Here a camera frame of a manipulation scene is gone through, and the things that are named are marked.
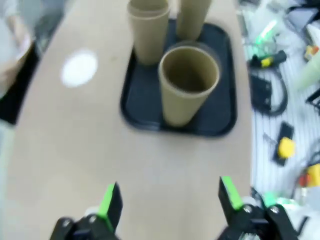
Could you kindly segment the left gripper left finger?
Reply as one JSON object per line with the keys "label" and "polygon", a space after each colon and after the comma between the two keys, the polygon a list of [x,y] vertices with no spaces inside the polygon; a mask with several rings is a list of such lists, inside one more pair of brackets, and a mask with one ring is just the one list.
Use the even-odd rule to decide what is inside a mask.
{"label": "left gripper left finger", "polygon": [[117,240],[116,229],[123,210],[123,199],[117,182],[110,184],[98,207],[91,213],[75,221],[61,217],[51,234],[52,240]]}

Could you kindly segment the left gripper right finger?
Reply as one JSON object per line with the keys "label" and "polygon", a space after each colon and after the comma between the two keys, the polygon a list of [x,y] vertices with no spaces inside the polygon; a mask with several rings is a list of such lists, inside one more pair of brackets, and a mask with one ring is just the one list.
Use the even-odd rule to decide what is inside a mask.
{"label": "left gripper right finger", "polygon": [[219,240],[240,240],[247,234],[261,240],[298,239],[282,205],[259,207],[244,203],[229,176],[219,179],[218,198],[227,221]]}

